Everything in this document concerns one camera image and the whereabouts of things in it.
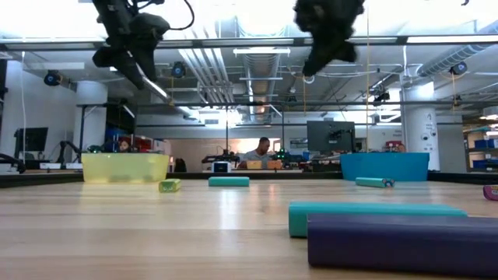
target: pillar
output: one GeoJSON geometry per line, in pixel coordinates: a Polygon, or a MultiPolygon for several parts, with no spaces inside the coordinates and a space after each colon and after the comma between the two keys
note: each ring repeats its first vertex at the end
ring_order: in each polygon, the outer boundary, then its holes
{"type": "MultiPolygon", "coordinates": [[[[434,83],[405,87],[402,101],[435,100],[434,83]]],[[[402,105],[403,139],[408,152],[428,152],[429,170],[440,170],[436,108],[432,105],[402,105]]]]}
{"type": "MultiPolygon", "coordinates": [[[[103,104],[107,102],[107,86],[101,82],[81,81],[76,88],[76,104],[103,104]]],[[[107,109],[89,106],[85,110],[83,145],[85,150],[91,145],[102,145],[105,140],[107,109]]],[[[79,147],[82,108],[75,110],[75,128],[73,143],[79,147]]]]}

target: purple cylinder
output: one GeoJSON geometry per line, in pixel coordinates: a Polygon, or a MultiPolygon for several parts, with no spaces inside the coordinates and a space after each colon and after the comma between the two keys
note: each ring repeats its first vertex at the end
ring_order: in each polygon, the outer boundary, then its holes
{"type": "Polygon", "coordinates": [[[312,266],[498,275],[498,219],[404,215],[308,216],[312,266]]]}

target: teal foam block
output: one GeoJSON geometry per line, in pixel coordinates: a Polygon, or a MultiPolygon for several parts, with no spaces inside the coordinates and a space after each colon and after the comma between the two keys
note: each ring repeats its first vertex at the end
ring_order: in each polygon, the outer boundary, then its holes
{"type": "Polygon", "coordinates": [[[447,205],[293,201],[289,205],[289,235],[291,237],[307,237],[308,214],[467,216],[465,211],[447,205]]]}
{"type": "Polygon", "coordinates": [[[210,187],[249,187],[249,177],[210,177],[210,187]]]}
{"type": "Polygon", "coordinates": [[[389,178],[365,178],[358,177],[356,185],[363,187],[394,187],[395,181],[389,178]]]}

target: yellow bin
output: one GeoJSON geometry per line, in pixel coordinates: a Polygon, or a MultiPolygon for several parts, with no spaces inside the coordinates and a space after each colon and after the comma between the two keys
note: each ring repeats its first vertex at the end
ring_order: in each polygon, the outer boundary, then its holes
{"type": "Polygon", "coordinates": [[[83,153],[87,183],[151,183],[166,179],[170,157],[155,153],[83,153]]]}

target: monitor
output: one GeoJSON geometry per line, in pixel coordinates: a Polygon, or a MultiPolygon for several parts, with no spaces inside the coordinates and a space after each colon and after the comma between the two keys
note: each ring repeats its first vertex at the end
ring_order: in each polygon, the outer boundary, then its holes
{"type": "Polygon", "coordinates": [[[47,142],[47,133],[48,128],[26,128],[26,143],[23,145],[24,129],[19,128],[14,135],[16,137],[15,157],[18,158],[19,153],[23,151],[43,152],[47,142]]]}
{"type": "Polygon", "coordinates": [[[352,121],[308,121],[308,150],[329,155],[333,151],[355,152],[352,121]]]}

